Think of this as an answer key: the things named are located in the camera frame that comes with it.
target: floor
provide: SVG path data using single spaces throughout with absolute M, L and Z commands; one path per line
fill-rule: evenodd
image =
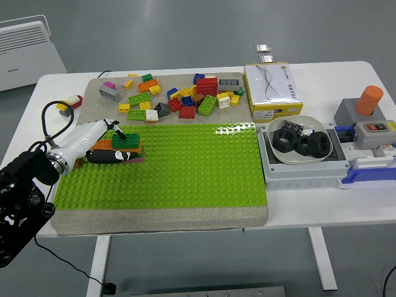
M 44 14 L 68 72 L 242 66 L 255 43 L 277 61 L 367 61 L 396 99 L 396 2 L 2 0 L 0 21 Z M 34 85 L 0 92 L 2 159 Z M 396 225 L 323 228 L 337 291 L 322 291 L 306 229 L 113 236 L 105 281 L 117 296 L 284 286 L 288 297 L 382 296 Z M 95 237 L 40 243 L 90 271 Z M 0 270 L 2 296 L 85 296 L 88 280 L 30 243 Z M 387 296 L 396 295 L 396 275 Z

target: box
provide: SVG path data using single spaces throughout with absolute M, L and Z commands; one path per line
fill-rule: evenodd
M 244 79 L 253 122 L 300 114 L 303 102 L 288 64 L 246 65 Z

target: white heater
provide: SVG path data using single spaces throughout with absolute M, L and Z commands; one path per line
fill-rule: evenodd
M 43 22 L 0 28 L 0 91 L 31 85 L 45 74 L 67 73 Z M 0 23 L 29 19 L 24 17 Z

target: label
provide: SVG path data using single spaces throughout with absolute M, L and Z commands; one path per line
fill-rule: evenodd
M 274 110 L 256 110 L 253 112 L 253 119 L 272 119 Z
M 392 130 L 396 131 L 396 125 L 394 123 L 388 123 L 388 125 L 392 128 Z

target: table leg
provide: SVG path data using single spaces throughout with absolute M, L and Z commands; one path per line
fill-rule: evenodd
M 106 261 L 110 245 L 110 235 L 100 235 L 97 239 L 95 253 L 93 254 L 91 277 L 103 283 L 106 270 Z M 102 286 L 96 280 L 89 280 L 87 297 L 100 297 Z
M 321 227 L 309 227 L 309 237 L 311 238 L 312 249 L 314 250 L 317 270 L 321 278 L 322 289 L 324 291 L 337 290 L 337 284 L 327 252 L 326 242 L 324 241 Z

